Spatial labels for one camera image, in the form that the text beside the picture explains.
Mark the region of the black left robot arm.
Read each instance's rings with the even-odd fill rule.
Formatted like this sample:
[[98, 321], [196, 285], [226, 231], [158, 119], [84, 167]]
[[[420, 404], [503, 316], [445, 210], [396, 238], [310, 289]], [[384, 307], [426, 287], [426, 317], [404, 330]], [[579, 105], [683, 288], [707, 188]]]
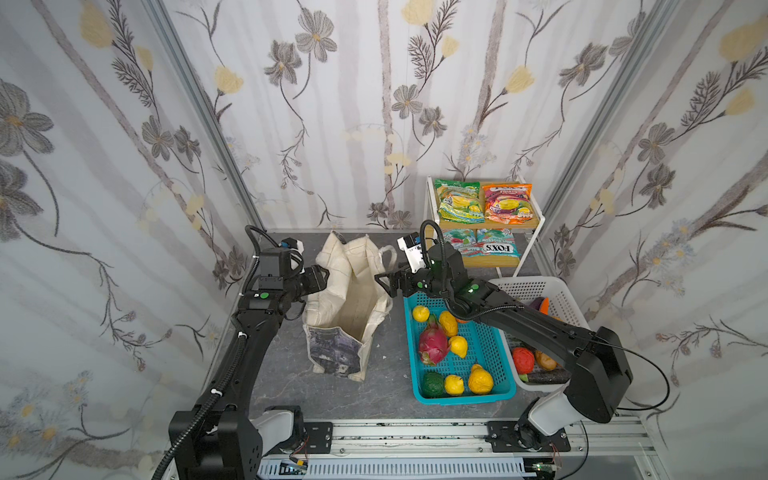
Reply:
[[264, 455], [302, 437], [299, 408], [273, 408], [253, 421], [250, 401], [267, 350], [291, 307], [325, 290], [330, 272], [305, 265], [293, 238], [278, 242], [254, 225], [245, 232], [254, 255], [230, 316], [234, 334], [205, 392], [191, 409], [174, 414], [156, 479], [170, 469], [180, 479], [255, 479]]

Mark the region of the cream canvas tote bag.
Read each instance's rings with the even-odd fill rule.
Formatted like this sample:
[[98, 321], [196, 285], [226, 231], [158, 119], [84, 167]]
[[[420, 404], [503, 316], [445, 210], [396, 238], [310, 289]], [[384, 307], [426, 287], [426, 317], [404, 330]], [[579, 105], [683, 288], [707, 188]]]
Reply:
[[308, 297], [303, 314], [313, 371], [362, 382], [373, 336], [393, 305], [375, 276], [394, 269], [396, 249], [379, 248], [369, 236], [343, 241], [333, 232], [316, 264], [328, 270], [329, 277], [324, 290]]

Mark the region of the orange candy bag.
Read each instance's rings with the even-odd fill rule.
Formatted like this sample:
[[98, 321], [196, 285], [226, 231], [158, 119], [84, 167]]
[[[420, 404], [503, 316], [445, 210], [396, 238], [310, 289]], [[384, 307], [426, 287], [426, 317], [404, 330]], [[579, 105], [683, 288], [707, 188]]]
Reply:
[[482, 190], [487, 221], [519, 225], [534, 219], [531, 184], [487, 184]]

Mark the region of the pink dragon fruit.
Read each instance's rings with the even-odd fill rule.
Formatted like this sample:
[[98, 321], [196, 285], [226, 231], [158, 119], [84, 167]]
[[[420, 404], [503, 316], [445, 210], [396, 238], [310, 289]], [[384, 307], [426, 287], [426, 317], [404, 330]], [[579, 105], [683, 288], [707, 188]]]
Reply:
[[421, 362], [432, 367], [441, 363], [448, 355], [448, 337], [436, 320], [427, 321], [425, 329], [419, 336], [418, 353]]

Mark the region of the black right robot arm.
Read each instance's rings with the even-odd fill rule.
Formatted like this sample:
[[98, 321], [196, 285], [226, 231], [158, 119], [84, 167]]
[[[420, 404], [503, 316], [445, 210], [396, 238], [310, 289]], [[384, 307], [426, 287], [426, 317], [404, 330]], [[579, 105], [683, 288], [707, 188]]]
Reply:
[[374, 277], [389, 296], [423, 293], [440, 299], [455, 317], [509, 333], [569, 372], [564, 386], [532, 402], [517, 420], [514, 429], [523, 447], [583, 420], [599, 424], [612, 420], [633, 380], [614, 331], [564, 323], [514, 299], [497, 285], [470, 276], [460, 253], [445, 242], [432, 220], [423, 221], [418, 232], [400, 238], [398, 244], [407, 263]]

